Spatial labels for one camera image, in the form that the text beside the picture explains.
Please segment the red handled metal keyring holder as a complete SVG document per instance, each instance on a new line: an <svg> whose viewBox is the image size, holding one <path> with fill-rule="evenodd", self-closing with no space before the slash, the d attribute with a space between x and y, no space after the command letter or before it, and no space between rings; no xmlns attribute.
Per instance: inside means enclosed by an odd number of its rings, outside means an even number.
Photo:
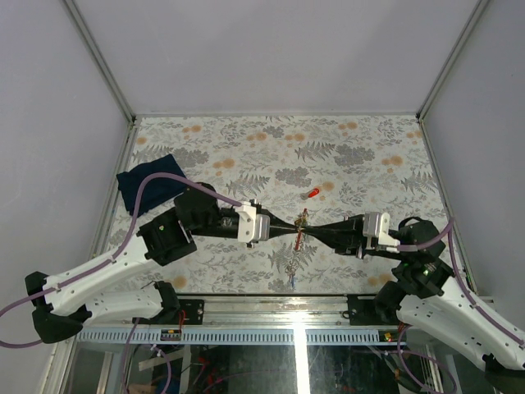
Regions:
<svg viewBox="0 0 525 394"><path fill-rule="evenodd" d="M292 249L292 259L290 263L285 268L285 273L288 275L289 280L295 276L300 266L300 251L303 245L303 229L308 224L308 209L304 208L302 213L297 217L297 219L294 221L294 224L299 229L299 232L297 233L294 247Z"/></svg>

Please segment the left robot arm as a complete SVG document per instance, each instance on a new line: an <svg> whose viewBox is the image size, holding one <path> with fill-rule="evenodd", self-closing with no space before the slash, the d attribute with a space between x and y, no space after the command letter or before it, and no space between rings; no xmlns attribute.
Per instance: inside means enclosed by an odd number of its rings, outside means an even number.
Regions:
<svg viewBox="0 0 525 394"><path fill-rule="evenodd" d="M255 200L222 208L209 184L189 187L172 208L132 231L120 247L64 273L28 275L34 329L42 342L52 344L93 323L178 324L184 314L170 282L156 280L135 291L110 292L109 287L192 254L196 236L255 245L297 231Z"/></svg>

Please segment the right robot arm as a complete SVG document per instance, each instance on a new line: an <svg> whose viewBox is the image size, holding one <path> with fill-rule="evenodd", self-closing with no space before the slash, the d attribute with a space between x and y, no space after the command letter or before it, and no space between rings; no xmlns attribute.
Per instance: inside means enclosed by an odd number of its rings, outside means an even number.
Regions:
<svg viewBox="0 0 525 394"><path fill-rule="evenodd" d="M497 391L522 393L524 332L467 287L456 259L441 259L453 249L452 227L410 217L393 230L388 213L365 213L303 232L337 254L397 260L392 280L374 297L376 318L424 331L482 370Z"/></svg>

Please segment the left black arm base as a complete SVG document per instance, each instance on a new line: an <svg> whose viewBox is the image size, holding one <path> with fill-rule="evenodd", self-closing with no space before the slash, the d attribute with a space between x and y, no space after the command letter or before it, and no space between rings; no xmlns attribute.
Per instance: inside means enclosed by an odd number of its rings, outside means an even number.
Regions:
<svg viewBox="0 0 525 394"><path fill-rule="evenodd" d="M180 308L171 314L166 321L177 327L200 326L203 324L205 301L202 299L182 299Z"/></svg>

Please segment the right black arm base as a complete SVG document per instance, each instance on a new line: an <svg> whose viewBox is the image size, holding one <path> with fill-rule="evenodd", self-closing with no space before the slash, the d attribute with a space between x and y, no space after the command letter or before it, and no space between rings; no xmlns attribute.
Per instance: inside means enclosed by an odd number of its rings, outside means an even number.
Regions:
<svg viewBox="0 0 525 394"><path fill-rule="evenodd" d="M397 311L404 295L347 295L351 326L398 325Z"/></svg>

